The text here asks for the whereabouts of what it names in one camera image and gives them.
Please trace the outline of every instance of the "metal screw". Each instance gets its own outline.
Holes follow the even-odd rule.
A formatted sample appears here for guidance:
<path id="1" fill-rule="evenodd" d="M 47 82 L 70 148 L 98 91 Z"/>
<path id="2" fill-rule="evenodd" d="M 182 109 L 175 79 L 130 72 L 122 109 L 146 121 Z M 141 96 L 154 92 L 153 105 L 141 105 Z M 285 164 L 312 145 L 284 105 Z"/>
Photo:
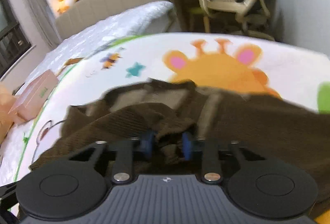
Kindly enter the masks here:
<path id="1" fill-rule="evenodd" d="M 207 181 L 218 181 L 221 178 L 221 176 L 217 173 L 207 173 L 204 175 L 204 178 Z"/>
<path id="2" fill-rule="evenodd" d="M 117 173 L 113 176 L 113 179 L 115 181 L 126 181 L 126 180 L 129 180 L 129 174 L 127 173 Z"/>

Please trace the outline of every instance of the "ribbed gray surface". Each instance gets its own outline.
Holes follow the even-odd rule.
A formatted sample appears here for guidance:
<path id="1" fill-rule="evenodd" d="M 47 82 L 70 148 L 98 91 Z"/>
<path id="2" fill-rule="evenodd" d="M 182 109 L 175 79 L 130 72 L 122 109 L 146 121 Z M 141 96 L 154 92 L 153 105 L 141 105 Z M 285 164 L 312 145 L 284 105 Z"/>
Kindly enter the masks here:
<path id="1" fill-rule="evenodd" d="M 71 221 L 47 222 L 26 218 L 23 224 L 312 224 L 303 216 L 268 221 L 237 209 L 222 189 L 197 181 L 194 175 L 140 175 L 127 186 L 116 186 L 93 212 Z"/>

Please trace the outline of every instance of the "white wall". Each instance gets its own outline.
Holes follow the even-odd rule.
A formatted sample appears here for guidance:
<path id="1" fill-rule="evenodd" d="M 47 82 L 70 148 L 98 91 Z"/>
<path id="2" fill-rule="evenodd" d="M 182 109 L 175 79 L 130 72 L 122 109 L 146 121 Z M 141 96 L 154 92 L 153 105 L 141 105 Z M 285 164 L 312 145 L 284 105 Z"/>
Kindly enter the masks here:
<path id="1" fill-rule="evenodd" d="M 277 34 L 330 56 L 330 0 L 278 0 Z"/>
<path id="2" fill-rule="evenodd" d="M 51 48 L 45 43 L 32 19 L 30 18 L 28 8 L 23 0 L 8 0 L 16 19 L 19 21 L 21 28 L 28 40 L 35 47 L 29 51 L 25 57 L 14 66 L 11 71 L 1 78 L 5 86 L 9 90 L 24 83 L 27 76 L 34 68 L 44 59 L 45 55 Z"/>

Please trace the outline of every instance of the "brown knit fabric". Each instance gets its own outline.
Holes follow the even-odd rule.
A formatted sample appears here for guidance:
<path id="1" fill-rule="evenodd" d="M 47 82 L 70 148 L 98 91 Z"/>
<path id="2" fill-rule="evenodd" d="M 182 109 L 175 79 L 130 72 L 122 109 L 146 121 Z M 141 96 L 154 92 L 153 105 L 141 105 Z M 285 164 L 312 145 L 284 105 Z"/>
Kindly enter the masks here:
<path id="1" fill-rule="evenodd" d="M 98 140 L 109 143 L 157 132 L 160 158 L 138 163 L 138 172 L 182 173 L 181 133 L 191 128 L 196 137 L 241 140 L 252 149 L 306 170 L 317 182 L 315 217 L 329 209 L 330 115 L 266 95 L 238 95 L 220 89 L 196 87 L 191 81 L 171 84 L 152 80 L 120 87 L 102 99 L 68 110 L 61 138 L 31 165 L 34 170 Z"/>

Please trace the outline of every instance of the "window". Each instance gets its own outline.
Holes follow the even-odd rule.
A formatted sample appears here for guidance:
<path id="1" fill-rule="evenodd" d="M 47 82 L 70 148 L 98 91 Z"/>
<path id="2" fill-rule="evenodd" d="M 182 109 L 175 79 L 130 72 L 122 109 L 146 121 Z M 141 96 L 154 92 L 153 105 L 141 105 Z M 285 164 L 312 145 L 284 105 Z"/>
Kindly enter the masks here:
<path id="1" fill-rule="evenodd" d="M 31 47 L 8 0 L 0 0 L 0 77 Z"/>

